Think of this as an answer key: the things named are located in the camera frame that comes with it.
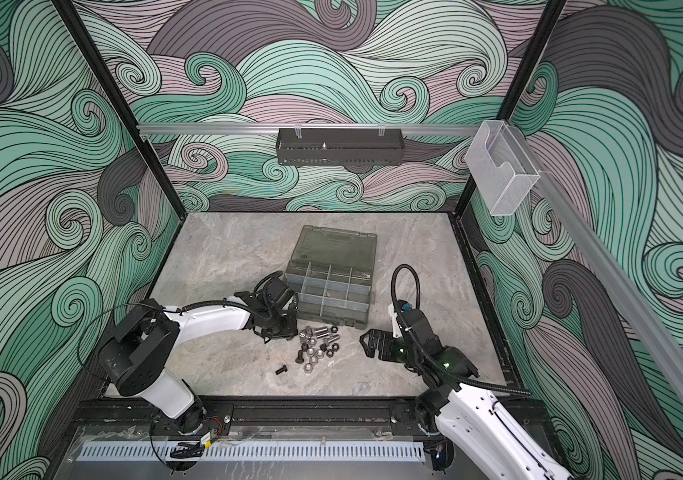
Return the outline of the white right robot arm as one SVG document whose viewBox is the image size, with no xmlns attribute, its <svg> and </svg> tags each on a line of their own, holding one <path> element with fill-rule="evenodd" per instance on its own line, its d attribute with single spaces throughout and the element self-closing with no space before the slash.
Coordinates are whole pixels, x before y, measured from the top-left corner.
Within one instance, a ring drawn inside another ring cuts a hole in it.
<svg viewBox="0 0 683 480">
<path fill-rule="evenodd" d="M 501 388 L 477 381 L 477 368 L 453 346 L 446 346 L 424 317 L 397 324 L 397 332 L 371 329 L 359 343 L 368 358 L 400 363 L 425 382 L 415 399 L 419 430 L 439 437 L 441 452 L 431 453 L 439 467 L 445 455 L 461 450 L 491 479 L 571 479 L 563 467 L 503 405 Z"/>
</svg>

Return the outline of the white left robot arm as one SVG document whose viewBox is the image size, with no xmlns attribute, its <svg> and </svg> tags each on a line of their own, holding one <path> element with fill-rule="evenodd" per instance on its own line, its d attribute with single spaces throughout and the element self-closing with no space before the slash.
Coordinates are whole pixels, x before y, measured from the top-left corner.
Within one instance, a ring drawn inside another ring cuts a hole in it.
<svg viewBox="0 0 683 480">
<path fill-rule="evenodd" d="M 97 348 L 97 359 L 122 397 L 139 397 L 191 432 L 202 422 L 203 407 L 191 388 L 166 368 L 174 348 L 197 338 L 254 332 L 269 342 L 297 336 L 293 294 L 239 292 L 223 300 L 183 307 L 146 300 L 131 309 Z"/>
</svg>

